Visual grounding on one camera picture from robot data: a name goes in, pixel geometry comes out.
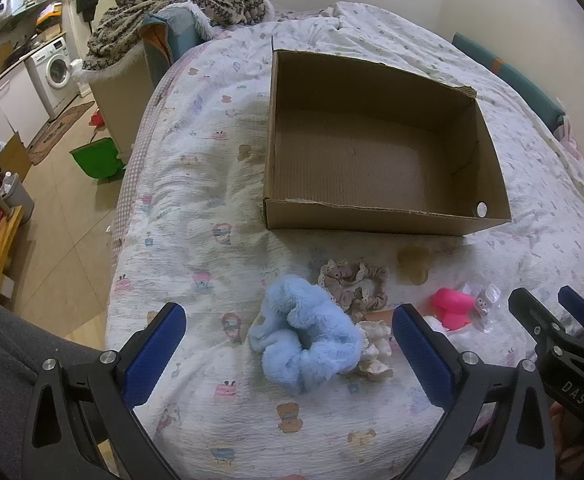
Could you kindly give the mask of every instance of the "printed bedsheet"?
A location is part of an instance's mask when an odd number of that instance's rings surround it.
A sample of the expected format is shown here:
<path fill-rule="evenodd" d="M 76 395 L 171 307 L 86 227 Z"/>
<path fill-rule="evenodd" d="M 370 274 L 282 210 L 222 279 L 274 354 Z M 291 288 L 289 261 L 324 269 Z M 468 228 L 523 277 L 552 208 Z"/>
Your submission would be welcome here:
<path fill-rule="evenodd" d="M 470 85 L 501 162 L 514 221 L 466 237 L 280 230 L 262 222 L 274 46 L 360 57 Z M 396 475 L 440 416 L 399 350 L 394 377 L 338 376 L 293 397 L 268 383 L 245 341 L 279 274 L 311 281 L 328 258 L 387 265 L 390 304 L 422 306 L 477 274 L 505 294 L 527 287 L 561 320 L 560 286 L 584 295 L 584 175 L 506 83 L 435 34 L 386 10 L 338 3 L 319 17 L 238 27 L 202 44 L 150 104 L 130 225 L 110 291 L 106 343 L 120 348 L 167 301 L 188 329 L 150 400 L 136 408 L 184 478 L 378 479 Z M 432 255 L 427 281 L 406 284 L 396 255 Z M 503 313 L 476 332 L 486 362 L 513 365 L 531 339 Z"/>

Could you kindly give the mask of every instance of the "plastic bag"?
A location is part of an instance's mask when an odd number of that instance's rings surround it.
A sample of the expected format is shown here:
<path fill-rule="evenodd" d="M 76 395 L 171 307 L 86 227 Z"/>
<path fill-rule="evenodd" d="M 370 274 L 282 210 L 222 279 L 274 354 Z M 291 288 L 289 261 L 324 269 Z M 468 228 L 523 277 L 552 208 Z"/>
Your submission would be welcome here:
<path fill-rule="evenodd" d="M 496 314 L 498 314 L 496 309 L 507 310 L 507 298 L 503 297 L 501 289 L 479 278 L 463 283 L 457 290 L 474 298 L 474 308 L 468 313 L 472 325 L 481 332 L 492 332 Z"/>

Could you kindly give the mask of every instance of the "washing machine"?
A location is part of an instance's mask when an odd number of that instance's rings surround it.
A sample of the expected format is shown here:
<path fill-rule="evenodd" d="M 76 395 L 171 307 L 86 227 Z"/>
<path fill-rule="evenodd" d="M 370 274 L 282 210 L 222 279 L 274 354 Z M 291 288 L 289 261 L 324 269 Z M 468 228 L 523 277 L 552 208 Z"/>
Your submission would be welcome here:
<path fill-rule="evenodd" d="M 71 61 L 63 37 L 38 49 L 25 60 L 50 120 L 56 119 L 79 93 L 78 85 L 70 76 Z"/>

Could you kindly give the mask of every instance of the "beige lace scrunchie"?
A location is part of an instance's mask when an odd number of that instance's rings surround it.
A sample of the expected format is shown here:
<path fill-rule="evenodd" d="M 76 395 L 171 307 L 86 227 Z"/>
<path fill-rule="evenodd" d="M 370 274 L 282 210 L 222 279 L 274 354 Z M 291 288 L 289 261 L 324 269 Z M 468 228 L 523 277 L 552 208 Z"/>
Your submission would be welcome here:
<path fill-rule="evenodd" d="M 360 320 L 360 313 L 381 310 L 387 306 L 386 283 L 388 277 L 387 267 L 377 267 L 364 264 L 349 265 L 341 260 L 338 264 L 334 260 L 321 267 L 318 284 L 327 290 L 334 302 L 344 312 L 355 320 Z M 365 286 L 356 286 L 363 280 L 374 283 L 374 290 Z"/>

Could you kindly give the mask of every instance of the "gray trash can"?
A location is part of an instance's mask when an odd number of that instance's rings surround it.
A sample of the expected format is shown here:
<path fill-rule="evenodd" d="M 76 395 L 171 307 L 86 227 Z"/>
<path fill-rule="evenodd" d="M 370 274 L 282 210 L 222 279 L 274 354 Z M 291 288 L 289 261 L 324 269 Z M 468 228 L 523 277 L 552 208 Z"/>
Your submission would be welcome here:
<path fill-rule="evenodd" d="M 34 200 L 32 200 L 28 195 L 28 192 L 25 191 L 18 173 L 10 173 L 8 171 L 5 174 L 5 178 L 1 184 L 0 193 L 8 206 L 23 206 L 23 218 L 21 219 L 21 225 L 25 224 L 25 222 L 30 219 L 30 216 L 32 216 Z"/>

